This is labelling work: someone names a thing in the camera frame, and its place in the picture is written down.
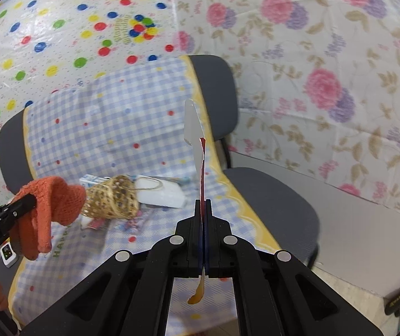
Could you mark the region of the white paper card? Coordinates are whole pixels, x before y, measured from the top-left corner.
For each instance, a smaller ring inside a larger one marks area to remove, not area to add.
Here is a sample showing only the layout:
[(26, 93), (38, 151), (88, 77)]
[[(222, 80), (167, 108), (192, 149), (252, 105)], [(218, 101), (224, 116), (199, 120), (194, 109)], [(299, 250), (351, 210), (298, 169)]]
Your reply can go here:
[(189, 305), (198, 304), (204, 297), (205, 288), (205, 245), (204, 245), (204, 163), (205, 163), (205, 135), (201, 126), (201, 122), (196, 110), (195, 103), (192, 99), (185, 101), (185, 126), (184, 140), (190, 145), (193, 153), (196, 177), (198, 179), (199, 193), (199, 210), (195, 211), (195, 216), (198, 222), (198, 260), (201, 263), (201, 275), (195, 293), (188, 299)]

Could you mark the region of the grey office chair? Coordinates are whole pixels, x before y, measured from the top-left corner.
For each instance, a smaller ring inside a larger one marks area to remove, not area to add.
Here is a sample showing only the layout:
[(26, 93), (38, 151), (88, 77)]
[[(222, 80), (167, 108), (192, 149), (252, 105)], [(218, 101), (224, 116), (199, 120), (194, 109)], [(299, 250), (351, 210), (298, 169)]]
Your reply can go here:
[[(238, 123), (237, 94), (229, 65), (213, 55), (190, 55), (214, 141), (226, 158), (225, 177), (254, 210), (255, 215), (281, 248), (313, 267), (319, 253), (320, 224), (313, 207), (293, 189), (253, 168), (234, 168), (226, 136)], [(26, 159), (23, 130), (26, 111), (10, 118), (0, 131), (0, 165), (7, 187), (17, 193), (32, 179)]]

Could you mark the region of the polka dot plastic sheet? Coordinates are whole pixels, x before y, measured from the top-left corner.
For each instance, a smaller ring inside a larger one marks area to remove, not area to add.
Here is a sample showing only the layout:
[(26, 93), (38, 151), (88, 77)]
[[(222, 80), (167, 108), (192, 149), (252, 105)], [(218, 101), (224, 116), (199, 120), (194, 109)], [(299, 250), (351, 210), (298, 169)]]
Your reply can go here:
[[(59, 90), (193, 52), (181, 24), (176, 0), (0, 0), (0, 129)], [(8, 195), (0, 173), (0, 203)]]

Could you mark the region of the small white milk carton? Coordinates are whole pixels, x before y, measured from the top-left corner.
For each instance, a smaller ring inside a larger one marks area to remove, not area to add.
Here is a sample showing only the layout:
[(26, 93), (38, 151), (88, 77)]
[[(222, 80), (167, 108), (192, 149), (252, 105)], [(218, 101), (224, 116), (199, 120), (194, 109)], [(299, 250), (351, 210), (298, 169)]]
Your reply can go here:
[(98, 177), (92, 174), (85, 174), (83, 177), (79, 179), (79, 184), (83, 186), (85, 189), (91, 188), (98, 184), (102, 184), (108, 181), (110, 177)]

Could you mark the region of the blue checkered cloth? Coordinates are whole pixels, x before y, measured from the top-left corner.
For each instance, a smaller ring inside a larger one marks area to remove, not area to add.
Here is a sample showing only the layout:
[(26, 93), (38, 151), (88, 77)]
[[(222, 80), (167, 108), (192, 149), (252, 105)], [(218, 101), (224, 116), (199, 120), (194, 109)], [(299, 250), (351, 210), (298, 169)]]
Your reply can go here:
[(11, 286), (11, 311), (21, 324), (36, 319), (115, 252), (151, 249), (193, 214), (198, 179), (192, 149), (184, 140), (187, 99), (195, 102), (204, 132), (211, 130), (187, 58), (126, 67), (24, 109), (31, 180), (57, 176), (78, 184), (85, 174), (178, 179), (186, 202), (180, 209), (143, 208), (151, 215), (136, 234), (82, 231), (80, 221), (53, 224), (51, 251), (22, 262)]

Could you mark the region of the floral plastic sheet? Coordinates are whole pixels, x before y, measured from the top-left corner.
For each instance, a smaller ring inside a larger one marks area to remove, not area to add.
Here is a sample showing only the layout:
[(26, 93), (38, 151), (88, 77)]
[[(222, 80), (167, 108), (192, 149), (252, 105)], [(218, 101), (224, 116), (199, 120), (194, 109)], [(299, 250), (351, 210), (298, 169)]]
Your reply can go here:
[(181, 49), (233, 71), (233, 151), (400, 214), (400, 0), (175, 1)]

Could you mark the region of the orange knit glove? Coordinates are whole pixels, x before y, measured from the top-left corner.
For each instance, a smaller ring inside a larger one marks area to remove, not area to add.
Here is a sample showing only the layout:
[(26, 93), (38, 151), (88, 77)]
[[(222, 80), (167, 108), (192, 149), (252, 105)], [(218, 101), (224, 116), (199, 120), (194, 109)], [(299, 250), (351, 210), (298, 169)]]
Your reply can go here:
[(9, 236), (14, 250), (33, 261), (41, 253), (51, 251), (52, 223), (68, 226), (80, 215), (86, 192), (81, 185), (67, 184), (62, 178), (52, 176), (26, 184), (14, 200), (28, 194), (36, 198), (36, 207), (15, 221)]

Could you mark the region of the cartoon printed wrapper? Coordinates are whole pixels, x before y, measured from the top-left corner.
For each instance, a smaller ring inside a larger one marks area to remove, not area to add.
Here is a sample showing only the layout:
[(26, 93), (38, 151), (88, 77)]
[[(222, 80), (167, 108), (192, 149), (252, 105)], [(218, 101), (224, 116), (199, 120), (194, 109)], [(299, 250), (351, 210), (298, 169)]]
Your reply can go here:
[(114, 230), (136, 234), (144, 226), (144, 223), (148, 220), (150, 215), (151, 213), (149, 211), (142, 210), (139, 210), (136, 217), (132, 219), (89, 218), (87, 216), (80, 215), (80, 228), (82, 231)]

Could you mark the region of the woven bamboo basket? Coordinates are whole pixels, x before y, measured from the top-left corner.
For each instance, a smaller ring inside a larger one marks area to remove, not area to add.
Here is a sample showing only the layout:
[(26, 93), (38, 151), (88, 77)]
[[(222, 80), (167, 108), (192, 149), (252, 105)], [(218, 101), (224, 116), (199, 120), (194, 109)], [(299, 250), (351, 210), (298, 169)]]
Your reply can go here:
[(86, 189), (81, 214), (89, 218), (130, 220), (138, 215), (134, 182), (125, 175), (101, 181)]

